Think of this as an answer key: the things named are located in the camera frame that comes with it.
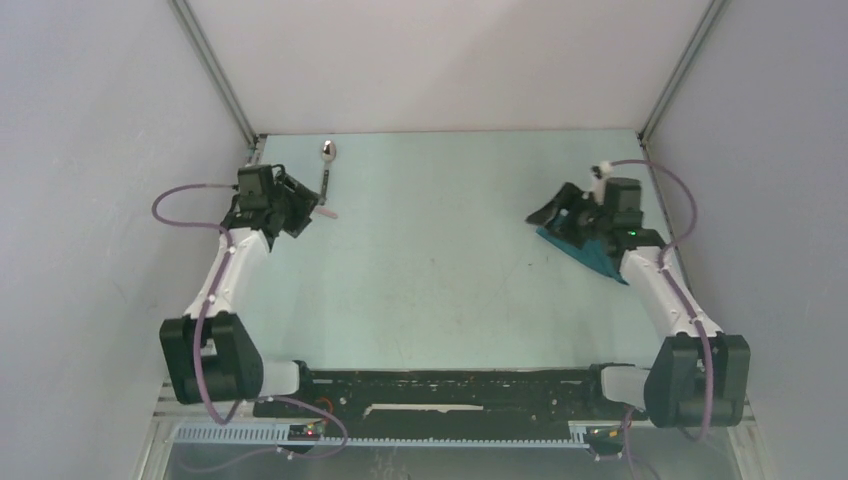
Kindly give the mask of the silver knife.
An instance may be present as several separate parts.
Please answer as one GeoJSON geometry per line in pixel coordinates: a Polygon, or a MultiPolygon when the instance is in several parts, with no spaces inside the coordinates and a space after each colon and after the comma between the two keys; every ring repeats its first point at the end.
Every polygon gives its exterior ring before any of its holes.
{"type": "Polygon", "coordinates": [[[329,210],[329,209],[327,209],[323,206],[316,207],[314,209],[314,213],[317,214],[317,215],[321,215],[321,216],[330,218],[330,219],[337,219],[338,218],[337,213],[335,213],[335,212],[333,212],[333,211],[331,211],[331,210],[329,210]]]}

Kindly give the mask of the teal cloth napkin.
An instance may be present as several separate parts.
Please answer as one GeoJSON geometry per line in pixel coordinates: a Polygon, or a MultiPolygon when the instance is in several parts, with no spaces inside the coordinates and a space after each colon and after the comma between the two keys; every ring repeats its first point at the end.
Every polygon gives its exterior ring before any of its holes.
{"type": "Polygon", "coordinates": [[[620,284],[627,285],[627,281],[615,268],[612,260],[605,254],[599,241],[587,240],[582,247],[575,247],[543,226],[536,228],[536,234],[585,267],[602,276],[611,278],[620,284]]]}

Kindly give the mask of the silver spoon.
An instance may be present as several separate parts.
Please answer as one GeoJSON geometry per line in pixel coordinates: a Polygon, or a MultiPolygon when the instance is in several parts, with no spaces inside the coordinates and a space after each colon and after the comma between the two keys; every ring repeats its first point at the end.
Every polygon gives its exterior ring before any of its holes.
{"type": "Polygon", "coordinates": [[[322,183],[321,183],[321,204],[325,205],[329,190],[330,169],[337,155],[336,144],[332,140],[326,140],[321,148],[321,159],[323,162],[322,183]]]}

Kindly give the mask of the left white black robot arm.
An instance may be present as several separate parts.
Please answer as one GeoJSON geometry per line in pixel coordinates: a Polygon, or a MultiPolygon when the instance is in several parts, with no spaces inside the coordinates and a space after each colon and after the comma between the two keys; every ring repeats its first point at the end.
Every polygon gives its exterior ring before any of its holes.
{"type": "Polygon", "coordinates": [[[253,400],[267,378],[265,364],[239,316],[254,271],[282,234],[298,237],[320,196],[281,164],[242,167],[218,223],[195,228],[218,236],[218,250],[198,295],[159,330],[168,375],[183,405],[253,400]]]}

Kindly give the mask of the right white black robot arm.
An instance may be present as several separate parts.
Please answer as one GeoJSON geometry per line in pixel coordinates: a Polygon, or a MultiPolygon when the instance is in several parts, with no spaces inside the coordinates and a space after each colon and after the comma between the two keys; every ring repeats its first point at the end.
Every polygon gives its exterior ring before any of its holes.
{"type": "Polygon", "coordinates": [[[621,403],[659,428],[732,427],[744,414],[751,351],[699,306],[667,260],[661,234],[644,226],[642,185],[632,178],[567,182],[525,221],[561,252],[635,291],[661,342],[649,368],[606,365],[581,392],[606,418],[621,403]]]}

